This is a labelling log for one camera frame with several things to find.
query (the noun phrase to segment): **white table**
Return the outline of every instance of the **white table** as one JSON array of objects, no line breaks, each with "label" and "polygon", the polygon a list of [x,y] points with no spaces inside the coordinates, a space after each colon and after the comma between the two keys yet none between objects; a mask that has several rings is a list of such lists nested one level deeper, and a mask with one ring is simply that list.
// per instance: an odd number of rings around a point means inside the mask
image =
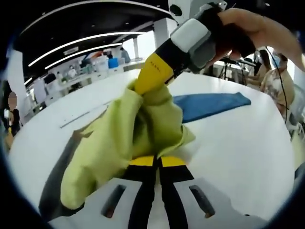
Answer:
[{"label": "white table", "polygon": [[[16,135],[9,161],[22,192],[38,207],[43,186],[73,130],[105,109],[139,70],[118,74],[79,89],[41,111]],[[294,154],[284,121],[272,99],[251,88],[217,78],[183,73],[170,86],[173,95],[241,92],[252,101],[186,124],[196,140],[177,150],[195,178],[204,177],[226,193],[243,214],[270,219],[289,197],[294,183]],[[89,114],[66,127],[64,120]],[[148,228],[168,228],[160,187]]]}]

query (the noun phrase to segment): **crumpled fabric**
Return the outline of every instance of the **crumpled fabric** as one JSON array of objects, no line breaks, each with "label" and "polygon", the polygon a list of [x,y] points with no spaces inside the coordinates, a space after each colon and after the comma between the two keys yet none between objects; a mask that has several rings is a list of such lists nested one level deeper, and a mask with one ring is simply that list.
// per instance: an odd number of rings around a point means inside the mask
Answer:
[{"label": "crumpled fabric", "polygon": [[195,139],[167,87],[138,95],[134,83],[82,135],[61,182],[61,202],[77,209],[96,189],[120,177],[132,159],[161,157]]}]

